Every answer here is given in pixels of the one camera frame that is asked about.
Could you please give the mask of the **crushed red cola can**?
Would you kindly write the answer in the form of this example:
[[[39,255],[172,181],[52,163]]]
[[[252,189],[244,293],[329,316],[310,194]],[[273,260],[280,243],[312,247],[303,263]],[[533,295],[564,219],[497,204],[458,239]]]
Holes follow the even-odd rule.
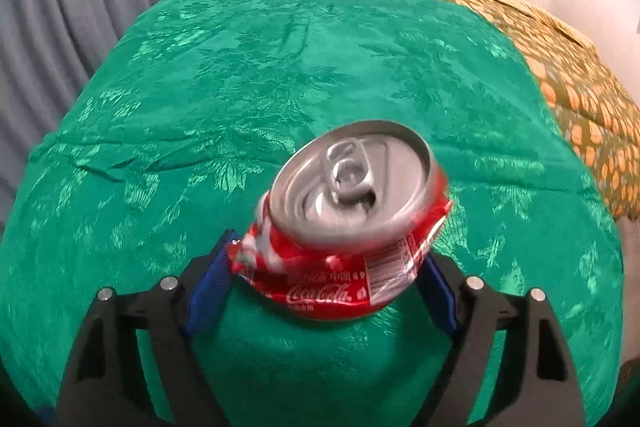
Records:
[[[345,124],[298,150],[228,248],[233,274],[314,321],[384,308],[418,277],[452,207],[446,174],[399,122]]]

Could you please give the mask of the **green satin cloth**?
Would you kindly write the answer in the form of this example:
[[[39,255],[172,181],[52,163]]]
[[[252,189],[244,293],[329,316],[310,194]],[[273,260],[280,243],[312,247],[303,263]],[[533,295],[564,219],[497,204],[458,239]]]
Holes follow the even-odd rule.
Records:
[[[389,119],[431,145],[454,205],[440,253],[499,291],[538,286],[566,336],[588,424],[610,405],[623,256],[592,170],[603,132],[514,41],[447,0],[163,0],[29,154],[1,243],[1,358],[55,403],[94,293],[144,291],[245,230],[318,135]]]

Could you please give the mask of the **orange pumpkin pattern quilt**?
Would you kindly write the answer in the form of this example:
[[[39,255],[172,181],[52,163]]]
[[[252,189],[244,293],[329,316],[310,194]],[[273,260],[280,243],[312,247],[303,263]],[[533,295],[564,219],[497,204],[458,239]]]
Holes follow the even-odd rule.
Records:
[[[639,107],[594,44],[525,0],[447,1],[477,12],[512,40],[611,215],[638,218]]]

